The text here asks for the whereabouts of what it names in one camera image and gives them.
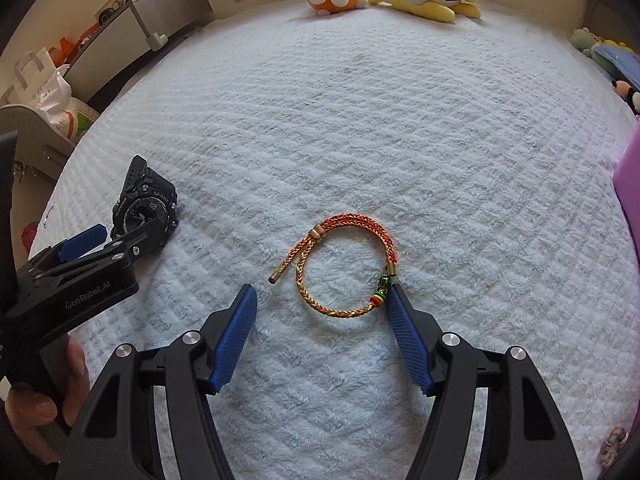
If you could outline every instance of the blue gripper pad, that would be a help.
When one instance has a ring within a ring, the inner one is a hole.
[[[257,313],[258,298],[255,289],[251,286],[240,300],[214,350],[214,363],[209,382],[216,393],[231,380]]]
[[[107,239],[107,228],[102,224],[96,224],[82,231],[79,235],[69,238],[58,251],[58,260],[61,264],[77,260],[87,254]]]
[[[407,306],[402,302],[396,288],[392,286],[386,295],[386,316],[400,347],[404,365],[411,377],[411,382],[427,394],[433,386],[429,373],[429,351],[415,327]]]

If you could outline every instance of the human hand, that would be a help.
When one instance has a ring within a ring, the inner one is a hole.
[[[66,423],[72,426],[89,394],[89,371],[84,363],[82,347],[71,337],[66,346],[66,360],[70,373],[62,403],[62,415]],[[61,457],[38,430],[38,426],[49,424],[58,416],[58,409],[53,400],[26,387],[12,386],[4,409],[9,423],[24,447],[45,464],[60,461]]]

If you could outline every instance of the bed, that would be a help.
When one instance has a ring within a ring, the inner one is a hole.
[[[392,235],[415,308],[476,347],[529,351],[596,479],[602,439],[638,402],[638,269],[611,183],[636,120],[563,32],[481,8],[443,25],[384,7],[258,7],[198,31],[114,102],[63,170],[31,253],[110,227],[137,153],[175,184],[180,225],[137,268],[139,293],[75,331],[92,379],[119,343],[165,345],[251,283],[255,330],[212,399],[236,478],[404,478],[430,400],[384,311],[329,319],[292,270],[267,282],[314,224],[357,212]],[[346,229],[306,282],[329,307],[359,306],[382,261]]]

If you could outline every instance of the watch strap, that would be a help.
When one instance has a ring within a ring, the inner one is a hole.
[[[146,160],[139,155],[136,155],[131,159],[129,165],[129,171],[124,179],[124,186],[122,186],[122,192],[128,193],[133,191],[138,181],[143,177],[146,170]]]

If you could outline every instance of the braided cord bracelet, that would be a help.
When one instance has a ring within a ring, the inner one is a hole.
[[[331,229],[346,226],[366,229],[370,233],[376,235],[385,247],[386,266],[385,273],[378,278],[378,288],[373,293],[373,296],[369,299],[369,303],[367,303],[366,306],[356,308],[354,310],[334,310],[332,308],[322,306],[311,297],[302,281],[302,274],[305,269],[306,258],[309,256],[309,253],[316,244],[322,240]],[[289,254],[278,266],[276,271],[269,276],[270,283],[278,281],[282,273],[287,269],[287,267],[289,267],[289,264],[298,253],[300,253],[300,259],[296,264],[296,285],[300,291],[300,296],[302,296],[302,299],[305,300],[306,304],[308,304],[312,309],[316,310],[320,314],[331,317],[358,317],[380,306],[385,301],[386,288],[390,284],[391,278],[396,275],[396,269],[398,266],[398,259],[396,258],[396,250],[394,249],[393,240],[382,225],[367,216],[353,213],[330,216],[326,220],[316,224],[314,228],[311,229],[311,231],[309,231],[308,234],[302,238],[302,240],[300,240],[292,250],[289,251]]]

